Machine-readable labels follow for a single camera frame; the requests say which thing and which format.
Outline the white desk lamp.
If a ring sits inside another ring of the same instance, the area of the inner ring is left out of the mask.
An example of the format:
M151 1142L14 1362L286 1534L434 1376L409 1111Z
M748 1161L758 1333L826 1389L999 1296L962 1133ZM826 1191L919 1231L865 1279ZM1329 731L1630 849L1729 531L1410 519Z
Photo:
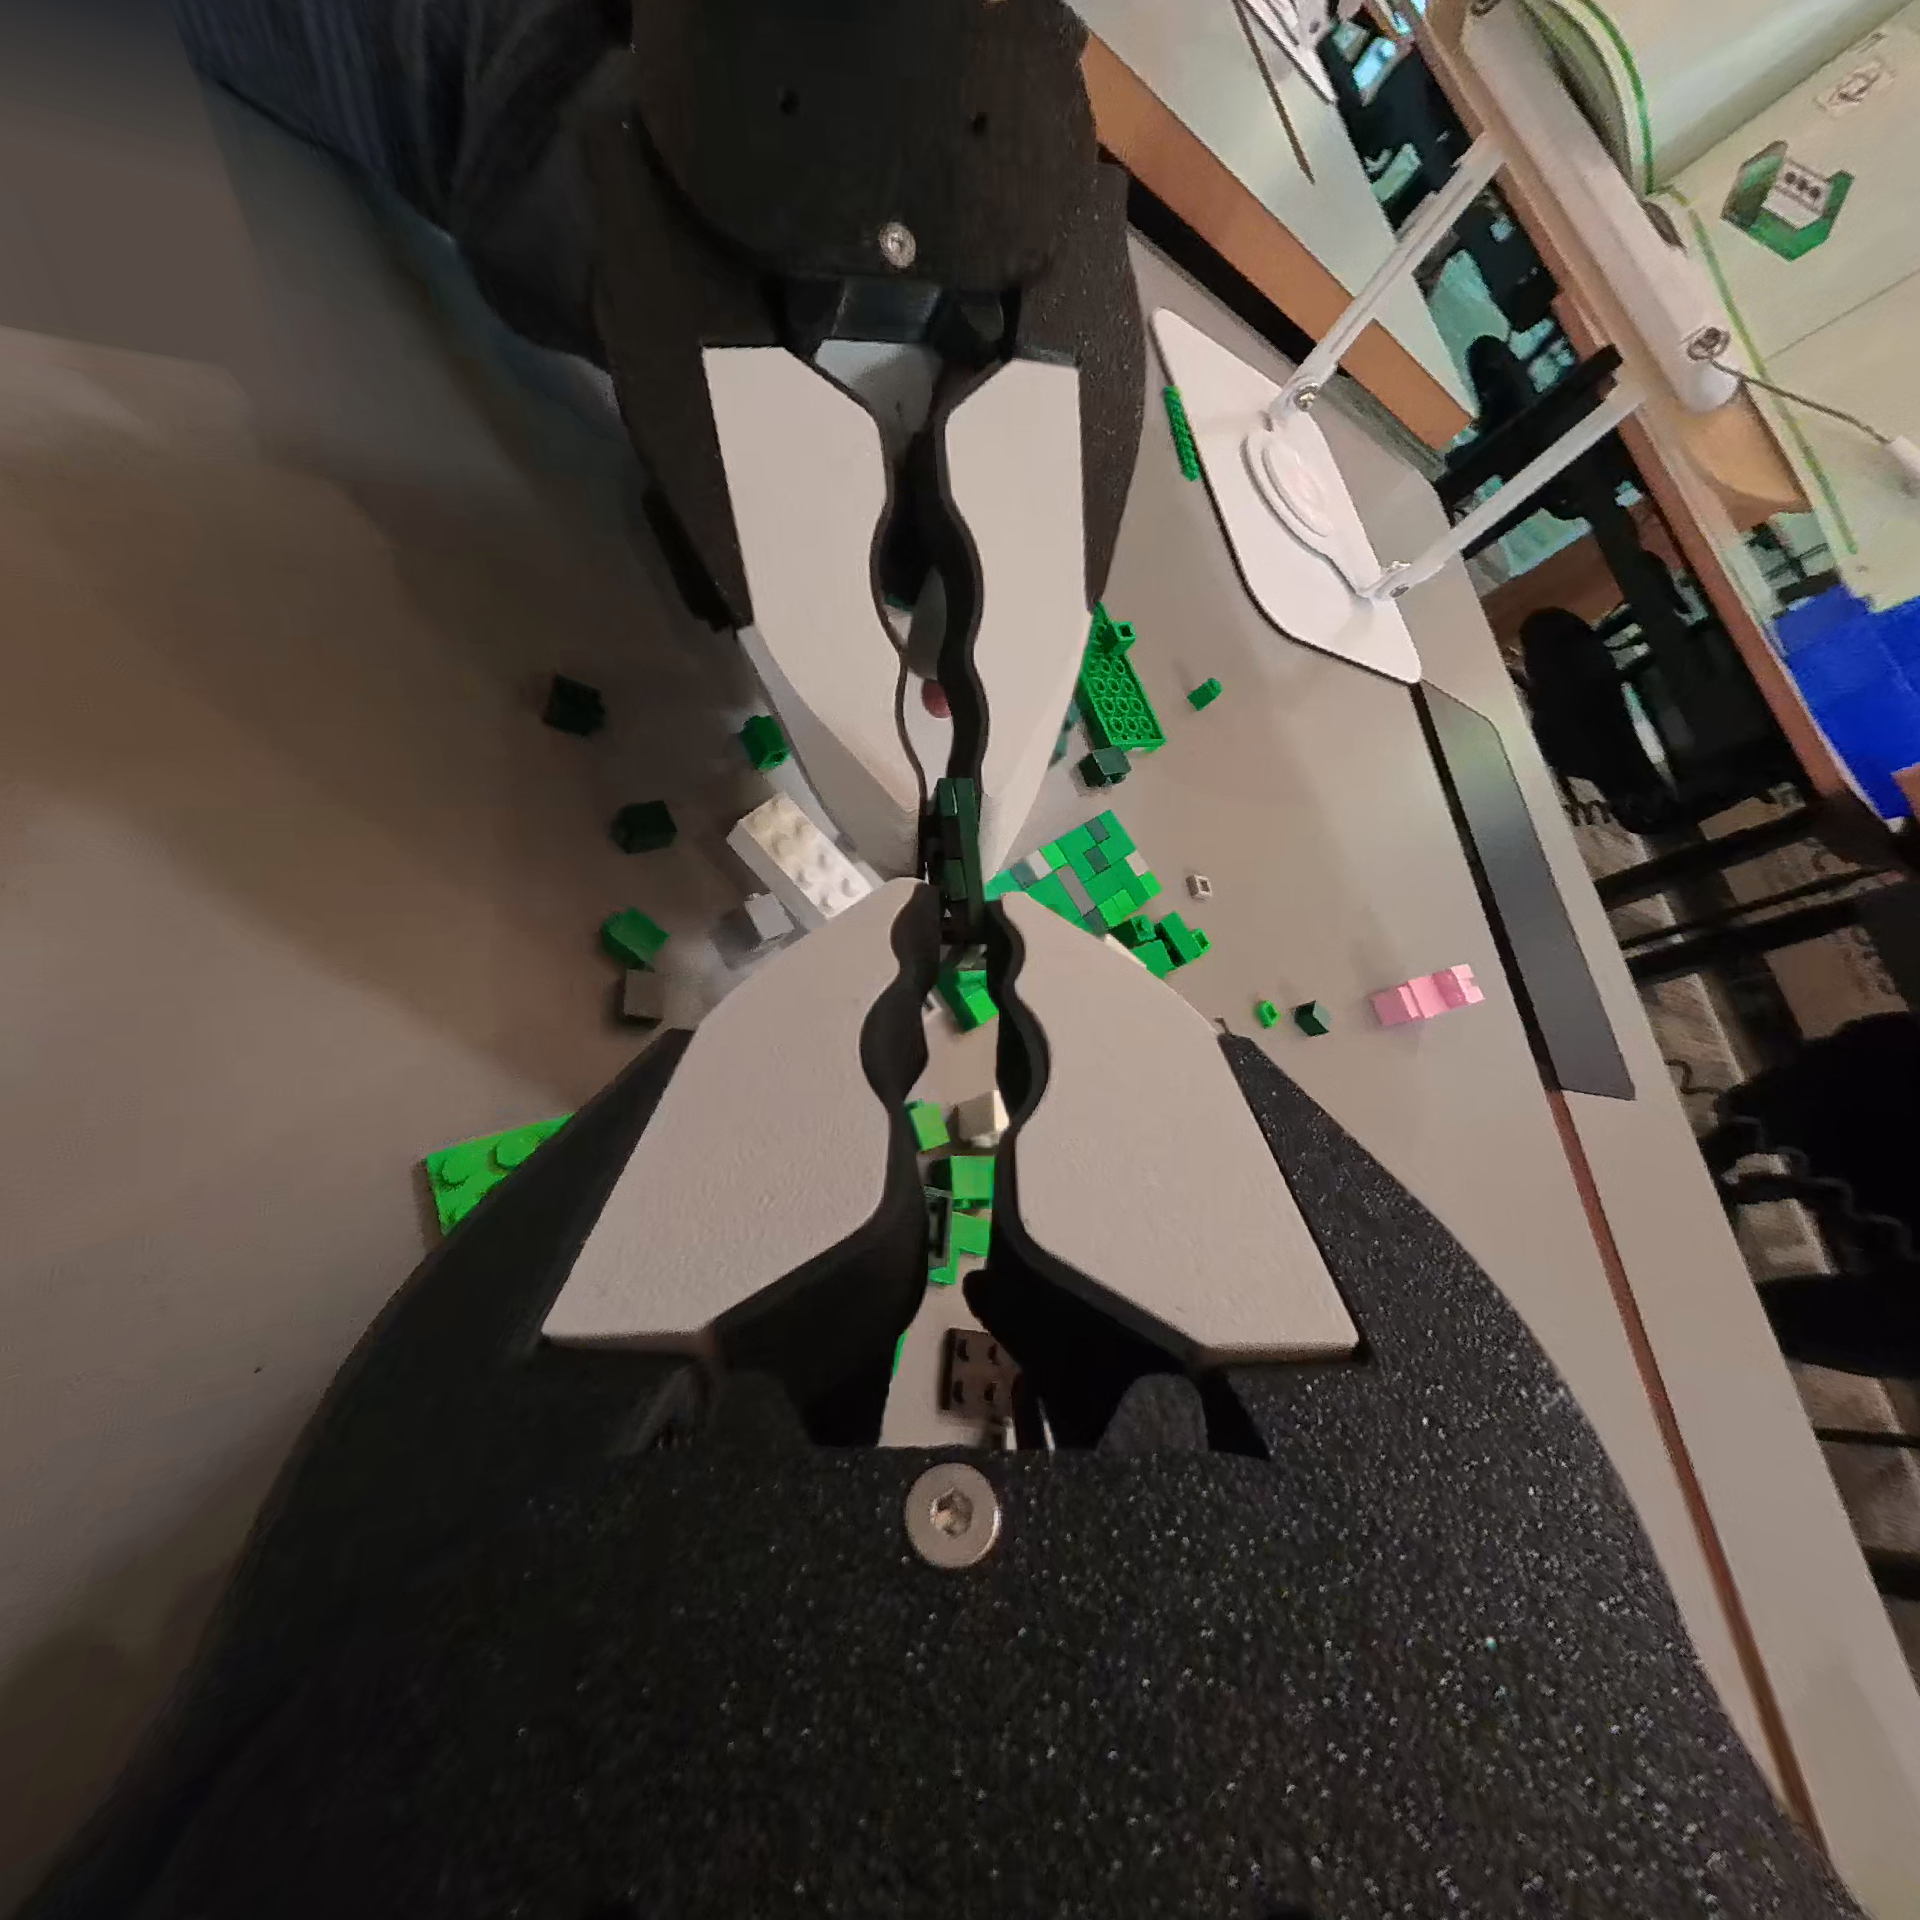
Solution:
M1462 30L1462 53L1492 95L1494 123L1474 136L1451 178L1420 205L1383 264L1282 383L1178 312L1162 309L1149 317L1162 368L1185 401L1198 471L1258 610L1285 637L1398 682L1423 674L1402 613L1406 592L1491 534L1505 512L1526 507L1649 394L1706 415L1740 393L1732 337L1708 279L1662 237L1554 73L1533 19L1531 5L1486 5ZM1420 557L1383 565L1311 397L1468 203L1516 161L1537 174L1550 205L1573 224L1644 352L1489 503Z

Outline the dark green brick stack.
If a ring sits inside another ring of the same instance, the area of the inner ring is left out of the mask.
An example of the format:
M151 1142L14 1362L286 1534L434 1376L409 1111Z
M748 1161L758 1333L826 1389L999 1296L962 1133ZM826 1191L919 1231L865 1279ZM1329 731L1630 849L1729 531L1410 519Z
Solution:
M970 776L942 776L932 789L927 874L943 913L943 946L961 953L978 941L986 918L986 874L978 853L978 793Z

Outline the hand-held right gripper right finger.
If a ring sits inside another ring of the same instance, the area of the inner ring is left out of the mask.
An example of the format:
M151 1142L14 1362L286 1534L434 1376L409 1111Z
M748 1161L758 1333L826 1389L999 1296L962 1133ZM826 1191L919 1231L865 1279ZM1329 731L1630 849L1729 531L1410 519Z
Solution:
M1231 1374L1354 1359L1361 1333L1230 1037L1022 896L993 960L1013 1125L966 1299L1019 1371L1022 1439L1267 1456Z

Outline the black office chair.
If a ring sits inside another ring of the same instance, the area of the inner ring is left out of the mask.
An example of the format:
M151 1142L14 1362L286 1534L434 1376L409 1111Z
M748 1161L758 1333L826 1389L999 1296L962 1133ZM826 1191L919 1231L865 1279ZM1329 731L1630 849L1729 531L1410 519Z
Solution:
M1531 734L1550 768L1596 785L1631 831L1670 827L1673 793L1642 745L1602 637L1575 613L1538 608L1523 617L1519 658Z

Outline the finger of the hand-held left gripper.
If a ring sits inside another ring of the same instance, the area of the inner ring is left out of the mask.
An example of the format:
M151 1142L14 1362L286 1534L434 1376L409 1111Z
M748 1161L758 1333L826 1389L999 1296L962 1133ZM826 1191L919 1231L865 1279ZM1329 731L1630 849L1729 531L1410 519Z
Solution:
M1018 357L986 373L940 411L932 475L948 768L977 784L989 872L1041 794L1087 640L1076 370Z
M780 345L703 350L703 383L749 595L741 641L828 819L876 872L921 866L921 773L876 575L893 510L879 421Z

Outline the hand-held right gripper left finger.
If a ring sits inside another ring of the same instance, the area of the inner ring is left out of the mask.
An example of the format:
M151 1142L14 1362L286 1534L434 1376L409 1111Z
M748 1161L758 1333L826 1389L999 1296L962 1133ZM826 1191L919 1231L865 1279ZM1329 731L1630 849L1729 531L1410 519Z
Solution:
M763 961L698 1025L542 1333L782 1385L806 1434L879 1439L925 1293L906 1103L943 910L890 880Z

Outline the grey desk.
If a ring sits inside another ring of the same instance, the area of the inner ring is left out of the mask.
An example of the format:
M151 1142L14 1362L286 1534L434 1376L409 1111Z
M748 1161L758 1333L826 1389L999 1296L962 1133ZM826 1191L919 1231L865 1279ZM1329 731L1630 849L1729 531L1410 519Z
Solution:
M494 503L273 465L212 373L20 359L6 854L117 864L27 883L4 991L37 1495L137 1437L157 1544L202 1489L134 1422L159 1321L223 1416L322 1255L386 1257L26 1914L1861 1914L1564 1368L1247 1015L1361 1333L1231 1374L1267 1456L830 1447L770 1376L546 1342L700 1025L586 1023L590 831L738 689L646 717L619 666L650 762L593 765L535 681L650 637L561 567L622 546L525 567ZM442 1235L423 1154L563 1112Z

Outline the black flat slab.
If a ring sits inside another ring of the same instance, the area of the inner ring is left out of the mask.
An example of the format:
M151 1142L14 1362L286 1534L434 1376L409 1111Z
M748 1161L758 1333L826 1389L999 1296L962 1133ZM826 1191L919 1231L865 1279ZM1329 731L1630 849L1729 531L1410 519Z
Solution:
M1413 702L1546 1085L1631 1101L1635 1081L1498 726L1430 682Z

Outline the white toy brick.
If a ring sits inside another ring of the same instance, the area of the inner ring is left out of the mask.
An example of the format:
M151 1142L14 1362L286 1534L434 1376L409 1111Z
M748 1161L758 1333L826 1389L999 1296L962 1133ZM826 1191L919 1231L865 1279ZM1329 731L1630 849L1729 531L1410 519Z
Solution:
M782 791L743 813L727 846L803 927L828 926L876 888L804 806Z

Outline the wood-edged white table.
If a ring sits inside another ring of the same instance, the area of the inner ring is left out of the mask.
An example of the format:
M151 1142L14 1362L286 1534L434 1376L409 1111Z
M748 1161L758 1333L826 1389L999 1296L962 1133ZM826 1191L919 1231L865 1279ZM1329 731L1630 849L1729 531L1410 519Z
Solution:
M1394 246L1340 114L1227 1L1074 1L1100 143L1318 342Z

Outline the green holed toy plate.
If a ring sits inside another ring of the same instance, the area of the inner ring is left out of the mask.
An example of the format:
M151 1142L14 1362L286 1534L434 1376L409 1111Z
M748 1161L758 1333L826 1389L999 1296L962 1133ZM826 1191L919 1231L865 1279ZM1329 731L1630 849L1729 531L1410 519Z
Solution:
M1078 662L1074 707L1092 750L1129 757L1165 745L1162 719L1134 665L1137 627L1092 606L1087 645Z

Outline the person's dark clothing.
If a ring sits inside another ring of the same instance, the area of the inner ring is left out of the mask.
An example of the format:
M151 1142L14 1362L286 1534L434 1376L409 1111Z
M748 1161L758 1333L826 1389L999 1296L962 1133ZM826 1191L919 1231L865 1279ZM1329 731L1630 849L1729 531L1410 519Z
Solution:
M439 227L524 341L609 370L587 121L634 5L174 1L197 74Z

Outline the green toy baseplate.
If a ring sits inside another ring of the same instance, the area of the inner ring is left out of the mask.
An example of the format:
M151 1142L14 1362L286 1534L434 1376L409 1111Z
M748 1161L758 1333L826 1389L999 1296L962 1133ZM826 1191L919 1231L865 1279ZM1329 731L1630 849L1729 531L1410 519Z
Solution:
M423 1154L419 1166L439 1234L451 1235L494 1187L502 1185L549 1138L563 1133L570 1119L571 1112L529 1119Z

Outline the pile of green toy bricks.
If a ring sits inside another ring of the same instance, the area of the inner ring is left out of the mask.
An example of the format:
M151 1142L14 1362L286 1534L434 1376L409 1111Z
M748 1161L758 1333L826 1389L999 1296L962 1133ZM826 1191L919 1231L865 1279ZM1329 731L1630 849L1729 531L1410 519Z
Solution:
M1211 951L1185 911L1158 911L1162 880L1119 816L1103 806L986 882L986 898L1023 896L1154 975L1171 975Z

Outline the blue storage bin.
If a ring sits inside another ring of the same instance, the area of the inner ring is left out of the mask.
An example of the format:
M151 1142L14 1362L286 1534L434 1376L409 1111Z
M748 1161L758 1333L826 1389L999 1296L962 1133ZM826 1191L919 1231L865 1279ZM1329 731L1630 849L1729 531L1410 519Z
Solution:
M1788 606L1778 653L1823 738L1889 819L1911 809L1898 774L1917 762L1917 599L1875 610L1845 585Z

